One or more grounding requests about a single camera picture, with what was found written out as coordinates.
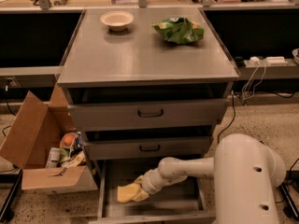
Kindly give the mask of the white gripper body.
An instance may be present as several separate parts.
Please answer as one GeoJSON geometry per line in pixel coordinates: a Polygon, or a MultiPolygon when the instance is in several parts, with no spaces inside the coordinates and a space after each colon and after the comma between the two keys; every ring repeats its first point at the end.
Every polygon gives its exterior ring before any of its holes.
{"type": "Polygon", "coordinates": [[[144,173],[141,187],[149,194],[155,194],[164,187],[164,178],[158,169],[149,170],[144,173]]]}

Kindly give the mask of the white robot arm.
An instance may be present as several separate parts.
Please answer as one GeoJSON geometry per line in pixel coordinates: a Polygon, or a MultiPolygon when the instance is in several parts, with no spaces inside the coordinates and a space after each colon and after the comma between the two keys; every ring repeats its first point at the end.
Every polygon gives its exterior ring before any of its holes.
{"type": "Polygon", "coordinates": [[[275,188],[286,175],[283,159],[260,141],[235,133],[224,137],[212,158],[164,158],[137,179],[136,202],[189,176],[214,179],[213,224],[279,224],[275,188]]]}

